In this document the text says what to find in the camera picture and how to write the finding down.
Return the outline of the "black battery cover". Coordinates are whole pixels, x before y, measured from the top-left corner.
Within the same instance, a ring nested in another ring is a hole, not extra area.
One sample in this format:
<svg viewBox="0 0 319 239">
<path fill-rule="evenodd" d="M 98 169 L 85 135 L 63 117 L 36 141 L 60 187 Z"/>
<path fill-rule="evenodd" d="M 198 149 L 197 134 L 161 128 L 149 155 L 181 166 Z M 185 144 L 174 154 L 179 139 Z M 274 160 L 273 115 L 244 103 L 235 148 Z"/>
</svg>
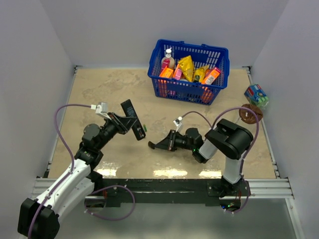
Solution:
<svg viewBox="0 0 319 239">
<path fill-rule="evenodd" d="M 151 149 L 155 149 L 156 148 L 156 145 L 154 143 L 152 143 L 151 141 L 148 142 L 148 146 L 151 148 Z"/>
</svg>

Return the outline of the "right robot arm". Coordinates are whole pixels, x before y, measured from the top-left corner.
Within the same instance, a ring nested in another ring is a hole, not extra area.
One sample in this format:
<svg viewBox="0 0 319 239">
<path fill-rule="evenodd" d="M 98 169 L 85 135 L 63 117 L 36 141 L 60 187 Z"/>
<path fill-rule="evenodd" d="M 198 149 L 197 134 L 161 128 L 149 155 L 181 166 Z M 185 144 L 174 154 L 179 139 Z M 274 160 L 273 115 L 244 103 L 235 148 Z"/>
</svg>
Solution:
<svg viewBox="0 0 319 239">
<path fill-rule="evenodd" d="M 217 151 L 222 152 L 226 159 L 224 174 L 219 185 L 212 187 L 222 198 L 236 195 L 240 190 L 240 184 L 244 182 L 243 155 L 252 145 L 253 139 L 252 133 L 246 128 L 222 119 L 205 136 L 193 127 L 188 128 L 185 134 L 171 130 L 160 142 L 150 141 L 148 146 L 167 151 L 176 151 L 179 148 L 190 150 L 193 158 L 202 164 L 207 163 Z"/>
</svg>

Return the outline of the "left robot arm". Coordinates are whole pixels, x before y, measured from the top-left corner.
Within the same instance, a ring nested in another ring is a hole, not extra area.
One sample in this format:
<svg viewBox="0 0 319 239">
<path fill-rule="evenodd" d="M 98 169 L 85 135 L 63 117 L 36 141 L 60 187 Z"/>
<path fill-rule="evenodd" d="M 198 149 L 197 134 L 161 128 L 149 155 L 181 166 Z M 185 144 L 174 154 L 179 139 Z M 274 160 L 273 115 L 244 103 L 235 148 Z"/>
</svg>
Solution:
<svg viewBox="0 0 319 239">
<path fill-rule="evenodd" d="M 137 120 L 107 113 L 103 126 L 87 125 L 70 166 L 36 199 L 23 201 L 17 231 L 29 239 L 55 238 L 64 218 L 81 200 L 103 191 L 102 175 L 94 171 L 103 157 L 102 148 L 116 134 L 126 134 Z"/>
</svg>

